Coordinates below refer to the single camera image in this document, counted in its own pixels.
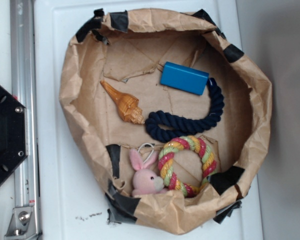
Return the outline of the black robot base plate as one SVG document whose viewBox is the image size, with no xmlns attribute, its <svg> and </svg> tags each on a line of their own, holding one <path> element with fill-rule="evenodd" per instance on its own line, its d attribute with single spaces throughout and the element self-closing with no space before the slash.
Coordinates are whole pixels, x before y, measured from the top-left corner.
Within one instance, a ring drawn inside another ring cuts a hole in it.
<svg viewBox="0 0 300 240">
<path fill-rule="evenodd" d="M 27 157 L 25 107 L 0 85 L 0 186 Z"/>
</svg>

